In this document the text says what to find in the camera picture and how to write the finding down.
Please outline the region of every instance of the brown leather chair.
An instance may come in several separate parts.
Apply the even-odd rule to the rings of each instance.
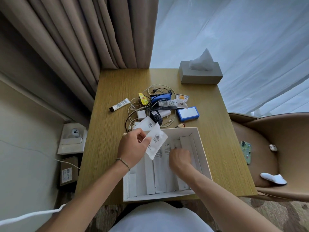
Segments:
[[[259,193],[255,198],[309,202],[309,113],[252,117],[229,113],[238,141],[252,145],[248,165]],[[277,146],[272,152],[270,144]],[[281,174],[288,182],[277,186],[260,173]]]

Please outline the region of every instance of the hand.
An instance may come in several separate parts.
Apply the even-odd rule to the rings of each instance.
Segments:
[[[134,167],[142,159],[150,144],[151,137],[145,137],[146,134],[141,128],[128,132],[120,140],[117,158],[122,158],[129,168]]]
[[[193,167],[191,165],[190,152],[183,148],[172,149],[169,160],[171,170],[181,179],[183,178],[183,174],[187,174],[188,169]]]

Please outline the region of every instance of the patterned carpet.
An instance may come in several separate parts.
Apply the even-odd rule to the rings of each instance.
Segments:
[[[60,193],[55,208],[59,208],[60,205],[69,202],[73,197],[73,193]],[[284,232],[309,232],[309,203],[296,201],[271,202],[244,197],[240,197],[240,199]],[[185,208],[199,215],[214,231],[220,231],[218,225],[200,200],[184,200],[181,202]],[[101,207],[86,231],[109,231],[125,207],[125,204]]]

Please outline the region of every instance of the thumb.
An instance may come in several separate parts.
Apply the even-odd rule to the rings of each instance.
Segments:
[[[144,140],[141,142],[141,144],[142,144],[145,148],[147,148],[148,145],[149,145],[150,142],[151,142],[151,139],[152,139],[152,137],[146,137],[146,138],[144,138]]]

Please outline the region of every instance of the table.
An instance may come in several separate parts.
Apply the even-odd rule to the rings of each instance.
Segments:
[[[109,108],[125,98],[137,97],[138,92],[152,84],[167,85],[176,93],[189,95],[188,106],[197,107],[200,117],[186,122],[186,126],[198,127],[213,181],[236,196],[257,195],[218,86],[181,84],[178,69],[101,71],[76,193],[98,179],[116,159],[119,141],[126,132],[124,122],[128,117],[128,105],[113,113]],[[178,124],[175,118],[170,127]],[[197,196],[172,199],[197,199]],[[122,181],[104,205],[120,203],[123,203]]]

